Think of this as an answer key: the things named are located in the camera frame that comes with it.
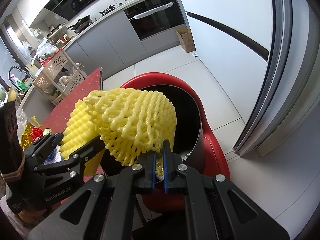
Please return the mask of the yellow foam fruit net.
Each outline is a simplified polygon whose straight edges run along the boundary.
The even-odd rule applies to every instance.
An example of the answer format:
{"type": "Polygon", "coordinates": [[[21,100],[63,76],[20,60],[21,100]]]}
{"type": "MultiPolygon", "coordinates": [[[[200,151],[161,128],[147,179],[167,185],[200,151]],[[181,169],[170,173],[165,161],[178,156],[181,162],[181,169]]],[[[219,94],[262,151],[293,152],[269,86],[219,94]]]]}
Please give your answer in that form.
{"type": "Polygon", "coordinates": [[[143,153],[160,153],[165,140],[174,146],[177,117],[162,92],[115,88],[93,90],[76,102],[66,125],[63,159],[99,137],[116,161],[131,166],[143,153]]]}

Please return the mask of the black trash bin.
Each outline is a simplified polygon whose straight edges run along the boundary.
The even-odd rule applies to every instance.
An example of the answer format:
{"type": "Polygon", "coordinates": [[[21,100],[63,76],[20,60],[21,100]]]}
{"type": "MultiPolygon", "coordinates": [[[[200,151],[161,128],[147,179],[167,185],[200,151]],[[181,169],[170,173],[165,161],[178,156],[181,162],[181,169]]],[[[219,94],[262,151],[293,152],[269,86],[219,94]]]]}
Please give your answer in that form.
{"type": "Polygon", "coordinates": [[[164,140],[186,160],[199,139],[199,108],[189,93],[175,86],[106,90],[95,109],[107,146],[101,167],[109,176],[134,164],[142,153],[160,152],[164,140]]]}

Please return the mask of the black kitchen faucet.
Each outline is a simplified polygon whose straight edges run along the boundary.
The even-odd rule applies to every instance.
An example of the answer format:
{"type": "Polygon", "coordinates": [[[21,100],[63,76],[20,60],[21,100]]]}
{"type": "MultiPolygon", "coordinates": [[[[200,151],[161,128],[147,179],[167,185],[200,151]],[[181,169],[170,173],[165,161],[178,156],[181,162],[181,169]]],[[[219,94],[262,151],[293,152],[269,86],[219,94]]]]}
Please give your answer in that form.
{"type": "Polygon", "coordinates": [[[26,78],[30,77],[29,73],[27,71],[25,71],[22,67],[16,66],[16,65],[13,65],[9,69],[8,78],[12,84],[17,85],[16,81],[11,77],[12,75],[14,75],[16,78],[20,79],[21,81],[25,81],[26,78]]]}

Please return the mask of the grey kitchen cabinets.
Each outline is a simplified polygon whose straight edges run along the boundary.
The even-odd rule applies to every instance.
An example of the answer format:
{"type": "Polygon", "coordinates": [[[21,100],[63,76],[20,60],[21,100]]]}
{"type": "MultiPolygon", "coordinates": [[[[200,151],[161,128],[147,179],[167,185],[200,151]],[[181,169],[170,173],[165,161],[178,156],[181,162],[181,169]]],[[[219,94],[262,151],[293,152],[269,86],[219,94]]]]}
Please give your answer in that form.
{"type": "Polygon", "coordinates": [[[128,18],[120,10],[87,28],[65,51],[75,63],[84,65],[86,74],[101,68],[103,79],[106,79],[139,61],[178,45],[175,28],[140,40],[128,18]]]}

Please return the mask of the gold foil bag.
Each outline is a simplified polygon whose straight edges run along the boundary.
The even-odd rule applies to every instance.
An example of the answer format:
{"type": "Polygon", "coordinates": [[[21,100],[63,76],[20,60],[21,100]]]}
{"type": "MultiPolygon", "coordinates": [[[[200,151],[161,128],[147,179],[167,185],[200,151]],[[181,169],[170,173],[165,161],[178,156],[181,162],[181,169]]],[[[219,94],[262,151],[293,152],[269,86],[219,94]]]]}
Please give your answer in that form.
{"type": "Polygon", "coordinates": [[[32,125],[30,122],[26,123],[24,132],[21,137],[20,146],[22,150],[27,149],[34,141],[33,131],[36,131],[37,127],[32,125]]]}

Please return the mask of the red plastic chair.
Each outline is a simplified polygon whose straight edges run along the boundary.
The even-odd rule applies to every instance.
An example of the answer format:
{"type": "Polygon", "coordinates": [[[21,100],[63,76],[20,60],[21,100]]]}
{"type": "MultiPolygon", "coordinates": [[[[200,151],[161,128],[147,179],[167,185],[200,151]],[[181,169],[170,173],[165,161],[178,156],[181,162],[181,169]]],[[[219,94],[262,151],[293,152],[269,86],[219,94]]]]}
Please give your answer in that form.
{"type": "Polygon", "coordinates": [[[133,77],[123,88],[162,92],[175,107],[177,125],[173,152],[188,154],[184,163],[200,174],[230,177],[229,168],[195,90],[178,77],[149,72],[133,77]]]}

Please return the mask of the beige plastic storage rack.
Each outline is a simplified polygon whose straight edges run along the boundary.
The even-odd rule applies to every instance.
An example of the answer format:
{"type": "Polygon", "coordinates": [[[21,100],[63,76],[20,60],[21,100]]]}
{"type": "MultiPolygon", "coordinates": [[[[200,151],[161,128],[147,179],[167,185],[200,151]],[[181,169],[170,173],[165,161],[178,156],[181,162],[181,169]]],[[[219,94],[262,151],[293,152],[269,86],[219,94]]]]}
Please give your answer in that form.
{"type": "Polygon", "coordinates": [[[64,50],[57,52],[38,73],[33,86],[57,106],[87,78],[83,67],[75,63],[64,50]]]}

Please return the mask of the red basket with vegetables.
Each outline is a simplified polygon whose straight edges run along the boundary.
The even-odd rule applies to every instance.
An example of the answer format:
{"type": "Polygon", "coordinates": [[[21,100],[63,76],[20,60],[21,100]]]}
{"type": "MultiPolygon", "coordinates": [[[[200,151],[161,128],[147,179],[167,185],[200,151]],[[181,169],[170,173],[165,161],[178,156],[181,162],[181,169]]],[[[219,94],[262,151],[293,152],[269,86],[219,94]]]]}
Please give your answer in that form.
{"type": "Polygon", "coordinates": [[[46,64],[60,51],[60,48],[50,44],[42,43],[37,48],[37,57],[40,64],[45,67],[46,64]]]}

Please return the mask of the black frying pan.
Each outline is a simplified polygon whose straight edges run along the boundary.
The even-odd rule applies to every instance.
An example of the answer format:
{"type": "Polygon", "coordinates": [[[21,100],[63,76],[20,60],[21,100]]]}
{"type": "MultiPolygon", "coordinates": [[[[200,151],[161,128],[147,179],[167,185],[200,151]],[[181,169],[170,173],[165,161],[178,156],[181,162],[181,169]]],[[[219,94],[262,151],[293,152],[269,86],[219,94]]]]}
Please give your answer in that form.
{"type": "Polygon", "coordinates": [[[87,15],[81,19],[78,19],[78,21],[76,22],[76,24],[74,25],[70,25],[67,29],[72,29],[72,30],[76,30],[77,28],[79,28],[82,24],[87,23],[88,21],[91,20],[91,16],[87,15]]]}

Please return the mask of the gas stove burner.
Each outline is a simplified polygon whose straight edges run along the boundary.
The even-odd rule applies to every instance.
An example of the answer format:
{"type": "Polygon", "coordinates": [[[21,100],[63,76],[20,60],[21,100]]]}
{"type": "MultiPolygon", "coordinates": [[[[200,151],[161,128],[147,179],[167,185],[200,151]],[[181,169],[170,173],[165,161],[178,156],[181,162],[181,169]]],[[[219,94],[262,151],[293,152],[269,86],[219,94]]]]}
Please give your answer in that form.
{"type": "Polygon", "coordinates": [[[100,11],[99,13],[102,15],[102,16],[105,16],[107,15],[108,13],[112,12],[113,10],[115,10],[116,7],[115,5],[110,5],[108,8],[106,8],[105,10],[103,11],[100,11]]]}

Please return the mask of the black built-in oven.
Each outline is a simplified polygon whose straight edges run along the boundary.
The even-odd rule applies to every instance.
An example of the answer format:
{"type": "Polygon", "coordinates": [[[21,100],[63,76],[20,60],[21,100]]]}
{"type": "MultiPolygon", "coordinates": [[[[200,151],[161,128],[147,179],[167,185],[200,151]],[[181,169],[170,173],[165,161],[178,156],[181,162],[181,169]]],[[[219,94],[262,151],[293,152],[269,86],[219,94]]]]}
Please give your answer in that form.
{"type": "Polygon", "coordinates": [[[184,24],[177,0],[145,0],[124,12],[140,40],[184,24]]]}

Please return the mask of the cardboard box on floor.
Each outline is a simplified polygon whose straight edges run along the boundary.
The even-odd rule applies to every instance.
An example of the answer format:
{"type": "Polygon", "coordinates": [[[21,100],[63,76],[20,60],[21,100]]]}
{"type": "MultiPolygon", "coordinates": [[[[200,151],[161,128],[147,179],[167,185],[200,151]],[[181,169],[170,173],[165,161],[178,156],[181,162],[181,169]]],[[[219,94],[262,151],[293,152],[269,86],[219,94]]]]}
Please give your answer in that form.
{"type": "Polygon", "coordinates": [[[186,53],[196,50],[191,30],[188,27],[181,27],[175,29],[181,47],[186,53]]]}

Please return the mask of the white refrigerator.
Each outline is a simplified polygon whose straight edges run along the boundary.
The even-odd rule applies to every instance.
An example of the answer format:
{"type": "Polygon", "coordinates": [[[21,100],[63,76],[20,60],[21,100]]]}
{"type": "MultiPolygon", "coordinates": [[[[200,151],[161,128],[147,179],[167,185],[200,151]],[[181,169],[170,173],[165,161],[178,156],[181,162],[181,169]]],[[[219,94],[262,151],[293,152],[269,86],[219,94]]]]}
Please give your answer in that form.
{"type": "Polygon", "coordinates": [[[267,70],[271,0],[181,1],[200,60],[248,122],[267,70]]]}

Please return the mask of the grey sliding door frame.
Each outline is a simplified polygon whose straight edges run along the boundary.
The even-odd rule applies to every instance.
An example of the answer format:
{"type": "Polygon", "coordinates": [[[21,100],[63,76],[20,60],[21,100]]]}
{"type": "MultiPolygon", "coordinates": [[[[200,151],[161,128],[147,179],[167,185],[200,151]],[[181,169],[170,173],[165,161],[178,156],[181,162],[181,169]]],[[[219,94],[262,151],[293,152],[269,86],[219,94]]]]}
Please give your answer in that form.
{"type": "Polygon", "coordinates": [[[273,35],[257,103],[234,145],[263,157],[302,126],[319,103],[319,0],[272,0],[273,35]]]}

